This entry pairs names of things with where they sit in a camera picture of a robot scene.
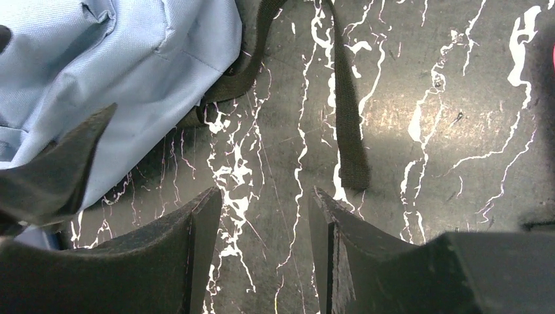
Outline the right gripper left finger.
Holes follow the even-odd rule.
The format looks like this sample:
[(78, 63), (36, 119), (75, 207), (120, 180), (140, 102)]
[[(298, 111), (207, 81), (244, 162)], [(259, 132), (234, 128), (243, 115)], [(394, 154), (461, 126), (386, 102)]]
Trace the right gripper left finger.
[(222, 209), (218, 188), (92, 249), (1, 238), (2, 313), (201, 313)]

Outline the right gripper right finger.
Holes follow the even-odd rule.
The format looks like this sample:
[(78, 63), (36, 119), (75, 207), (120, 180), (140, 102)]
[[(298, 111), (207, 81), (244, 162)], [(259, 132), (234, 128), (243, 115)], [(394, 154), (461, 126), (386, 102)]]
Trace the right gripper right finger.
[(322, 313), (553, 313), (554, 234), (396, 238), (315, 187), (309, 204)]

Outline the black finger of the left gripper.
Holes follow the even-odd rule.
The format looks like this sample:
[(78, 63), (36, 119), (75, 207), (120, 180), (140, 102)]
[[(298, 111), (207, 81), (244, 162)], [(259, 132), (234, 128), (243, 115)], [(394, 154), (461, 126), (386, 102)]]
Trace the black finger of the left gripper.
[(27, 164), (1, 170), (1, 225), (53, 226), (77, 213), (97, 145), (116, 108), (113, 103), (93, 114)]

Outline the blue student backpack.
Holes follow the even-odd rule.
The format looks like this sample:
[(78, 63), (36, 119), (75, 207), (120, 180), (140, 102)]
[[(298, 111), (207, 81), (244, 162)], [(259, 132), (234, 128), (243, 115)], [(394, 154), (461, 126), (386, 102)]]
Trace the blue student backpack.
[[(1, 170), (27, 164), (115, 103), (81, 212), (173, 127), (202, 124), (202, 105), (247, 93), (282, 6), (260, 2), (254, 51), (228, 74), (242, 40), (234, 1), (2, 1)], [(61, 224), (1, 225), (1, 234), (31, 228), (24, 242), (52, 249), (48, 234)]]

